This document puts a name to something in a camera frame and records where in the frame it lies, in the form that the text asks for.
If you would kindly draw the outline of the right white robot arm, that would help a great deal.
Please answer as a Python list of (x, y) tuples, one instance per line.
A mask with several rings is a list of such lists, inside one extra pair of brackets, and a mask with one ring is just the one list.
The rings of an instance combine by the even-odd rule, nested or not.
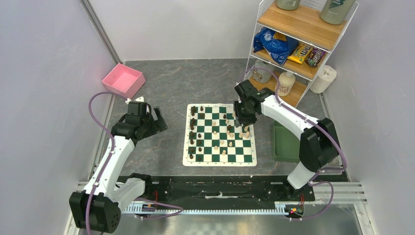
[(256, 115), (265, 115), (282, 124), (300, 141), (300, 162), (282, 187), (286, 199), (296, 200), (302, 194), (302, 187), (315, 179), (328, 163), (344, 156), (332, 120), (306, 115), (270, 89), (258, 90), (249, 80), (239, 83), (234, 89), (239, 96), (239, 100), (234, 102), (238, 125), (254, 124)]

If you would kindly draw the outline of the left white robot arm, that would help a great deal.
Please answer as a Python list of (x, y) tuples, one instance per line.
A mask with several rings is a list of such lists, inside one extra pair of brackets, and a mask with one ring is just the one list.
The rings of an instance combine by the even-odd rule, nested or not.
[(116, 183), (137, 142), (166, 129), (158, 106), (129, 102), (127, 113), (111, 128), (108, 147), (96, 172), (81, 192), (73, 192), (69, 198), (77, 228), (111, 234), (119, 225), (122, 211), (136, 198), (152, 197), (150, 175), (133, 173), (119, 188)]

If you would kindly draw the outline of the green white chess mat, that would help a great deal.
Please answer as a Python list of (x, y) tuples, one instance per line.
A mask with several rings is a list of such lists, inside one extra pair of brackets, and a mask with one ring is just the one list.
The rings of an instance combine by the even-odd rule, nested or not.
[(254, 128), (235, 125), (233, 104), (188, 104), (185, 117), (184, 166), (257, 165)]

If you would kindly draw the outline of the grey jar with lettering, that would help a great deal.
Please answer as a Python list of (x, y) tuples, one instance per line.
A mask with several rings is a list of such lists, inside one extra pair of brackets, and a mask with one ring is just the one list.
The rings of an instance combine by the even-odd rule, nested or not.
[(274, 66), (272, 64), (257, 59), (253, 68), (252, 77), (255, 81), (261, 84), (269, 82), (272, 77), (271, 72), (274, 71)]

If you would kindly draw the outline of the pink plastic bin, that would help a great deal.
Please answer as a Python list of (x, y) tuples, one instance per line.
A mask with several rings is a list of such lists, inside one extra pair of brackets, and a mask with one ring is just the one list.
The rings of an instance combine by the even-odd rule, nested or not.
[(107, 90), (132, 99), (146, 79), (142, 72), (118, 63), (101, 82)]

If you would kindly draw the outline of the cream soap bottle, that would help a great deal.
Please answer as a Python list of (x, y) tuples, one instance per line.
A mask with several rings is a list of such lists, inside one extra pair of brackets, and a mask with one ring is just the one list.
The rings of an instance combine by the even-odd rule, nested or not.
[(279, 87), (277, 95), (280, 97), (287, 96), (290, 93), (295, 81), (296, 79), (292, 72), (286, 71), (281, 73), (278, 77)]

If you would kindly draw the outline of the blue snack bag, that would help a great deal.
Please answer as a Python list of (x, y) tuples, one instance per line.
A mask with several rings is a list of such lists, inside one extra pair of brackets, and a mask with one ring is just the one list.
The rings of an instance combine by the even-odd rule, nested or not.
[(266, 50), (267, 54), (279, 65), (284, 65), (288, 56), (297, 48), (299, 41), (270, 28), (263, 27), (254, 35), (254, 53)]

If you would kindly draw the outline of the green plastic tray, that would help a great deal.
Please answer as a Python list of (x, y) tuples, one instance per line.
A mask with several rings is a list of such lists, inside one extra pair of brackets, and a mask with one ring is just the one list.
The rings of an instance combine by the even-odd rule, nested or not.
[(299, 139), (277, 121), (274, 121), (273, 135), (273, 160), (277, 162), (299, 163)]

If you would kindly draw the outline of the yellow candy bag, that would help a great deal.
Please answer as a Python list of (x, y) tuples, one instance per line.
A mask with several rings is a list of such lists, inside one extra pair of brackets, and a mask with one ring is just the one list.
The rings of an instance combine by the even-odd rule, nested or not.
[(293, 53), (287, 57), (287, 59), (298, 64), (303, 64), (313, 48), (314, 47), (309, 44), (300, 42)]

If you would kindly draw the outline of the brown candy bag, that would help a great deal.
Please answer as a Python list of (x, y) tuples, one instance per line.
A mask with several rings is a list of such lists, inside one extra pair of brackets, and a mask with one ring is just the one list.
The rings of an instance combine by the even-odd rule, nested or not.
[(305, 60), (306, 64), (311, 68), (317, 68), (320, 61), (323, 59), (323, 57), (326, 55), (326, 51), (319, 49), (319, 48), (313, 48), (310, 54), (308, 55), (307, 59)]

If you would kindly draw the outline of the white paper towel roll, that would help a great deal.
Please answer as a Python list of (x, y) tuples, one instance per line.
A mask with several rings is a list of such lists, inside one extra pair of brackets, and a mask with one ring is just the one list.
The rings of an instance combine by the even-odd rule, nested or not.
[(337, 77), (337, 71), (331, 66), (324, 65), (315, 81), (310, 87), (310, 90), (316, 94), (323, 93)]

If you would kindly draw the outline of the green bottle top left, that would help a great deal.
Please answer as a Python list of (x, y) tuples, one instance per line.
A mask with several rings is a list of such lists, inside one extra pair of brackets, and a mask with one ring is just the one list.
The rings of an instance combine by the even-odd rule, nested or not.
[(301, 0), (276, 0), (276, 5), (282, 10), (292, 11), (299, 7), (300, 2)]

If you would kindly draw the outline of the green bottle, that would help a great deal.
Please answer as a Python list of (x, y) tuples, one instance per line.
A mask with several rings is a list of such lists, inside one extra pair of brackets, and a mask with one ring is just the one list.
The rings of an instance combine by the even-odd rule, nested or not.
[(355, 0), (327, 0), (320, 18), (332, 25), (340, 25), (345, 20)]
[(299, 7), (300, 2), (301, 0), (276, 0), (276, 5), (282, 10), (292, 11)]

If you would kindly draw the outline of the green bottle top right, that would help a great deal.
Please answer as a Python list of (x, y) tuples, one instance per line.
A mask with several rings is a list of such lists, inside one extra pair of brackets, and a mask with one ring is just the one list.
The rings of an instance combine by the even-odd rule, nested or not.
[(355, 0), (327, 0), (320, 18), (332, 25), (340, 25), (345, 20)]

